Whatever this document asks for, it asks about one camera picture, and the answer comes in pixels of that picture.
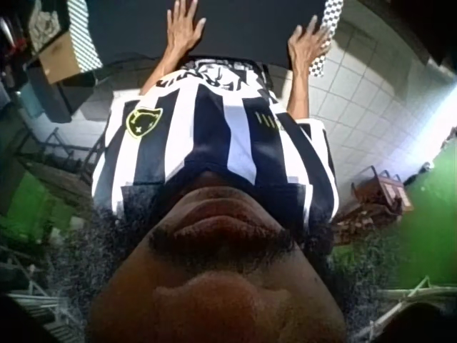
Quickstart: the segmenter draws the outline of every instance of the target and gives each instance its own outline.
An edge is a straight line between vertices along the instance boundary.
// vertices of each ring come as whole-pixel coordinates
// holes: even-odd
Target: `nose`
[[[238,274],[207,272],[156,296],[158,342],[266,341],[266,298]]]

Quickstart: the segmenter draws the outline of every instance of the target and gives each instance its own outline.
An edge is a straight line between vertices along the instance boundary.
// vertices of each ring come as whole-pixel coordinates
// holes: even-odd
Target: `black and white striped jersey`
[[[223,66],[175,71],[144,96],[114,99],[94,204],[123,215],[136,190],[154,198],[207,170],[237,179],[282,224],[328,221],[338,209],[322,122],[295,122],[255,73]]]

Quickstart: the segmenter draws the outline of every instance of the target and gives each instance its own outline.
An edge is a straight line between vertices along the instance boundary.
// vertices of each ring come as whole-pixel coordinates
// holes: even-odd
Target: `white tile wall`
[[[357,74],[363,75],[372,55],[373,47],[366,46],[358,39],[352,38],[341,64]]]
[[[388,105],[390,105],[391,101],[392,96],[382,89],[379,89],[368,108],[376,114],[382,114],[387,109]]]
[[[343,115],[338,119],[342,124],[345,124],[350,127],[355,127],[362,118],[364,113],[365,109],[362,106],[359,106],[358,104],[354,104],[353,102],[351,102],[344,110]]]
[[[339,65],[333,61],[327,61],[324,67],[323,77],[309,77],[309,85],[328,91],[330,86],[335,79],[336,72],[338,71]]]
[[[360,84],[358,84],[356,93],[352,97],[352,101],[360,106],[368,107],[368,105],[373,101],[375,95],[378,93],[378,90],[378,86],[363,78],[360,81]]]
[[[319,116],[337,121],[348,103],[348,100],[335,94],[328,93],[322,104],[321,110],[319,111]]]
[[[361,75],[340,66],[330,87],[330,92],[351,100],[361,79]]]
[[[457,125],[457,91],[451,93],[455,84],[422,65],[410,49],[400,49],[399,41],[394,48],[389,40],[376,41],[342,21],[324,77],[310,78],[310,113],[326,126],[342,204],[351,199],[350,184],[362,169],[372,164],[406,179],[436,155],[450,126]],[[144,69],[150,68],[122,68],[112,78],[114,97],[137,91],[147,74]],[[270,66],[270,74],[286,106],[292,73]],[[106,107],[105,95],[100,92],[91,100]],[[24,118],[38,138],[45,140],[59,127],[68,144],[80,146],[91,146],[105,124],[87,121],[81,112],[69,124],[53,124],[46,116]]]
[[[370,132],[374,128],[379,116],[369,109],[363,114],[363,118],[357,123],[356,128],[366,133]]]

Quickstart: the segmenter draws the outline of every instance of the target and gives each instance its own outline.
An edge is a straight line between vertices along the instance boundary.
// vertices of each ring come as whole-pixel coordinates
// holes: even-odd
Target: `mouth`
[[[209,199],[195,206],[176,225],[175,235],[218,233],[225,235],[274,234],[247,203],[238,199]]]

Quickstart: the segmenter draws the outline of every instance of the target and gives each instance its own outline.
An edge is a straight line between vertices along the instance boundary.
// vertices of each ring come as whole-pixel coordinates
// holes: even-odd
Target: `hand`
[[[192,0],[189,12],[186,15],[186,0],[176,0],[174,3],[173,16],[171,10],[166,12],[167,52],[178,54],[181,58],[187,51],[192,49],[201,38],[201,32],[206,19],[201,19],[194,29],[194,17],[197,10],[198,0]]]
[[[319,31],[314,33],[316,22],[317,16],[313,16],[303,35],[301,34],[303,28],[298,25],[288,40],[288,53],[294,71],[308,73],[311,63],[330,50],[330,45],[323,46],[328,39],[330,29],[322,25]]]

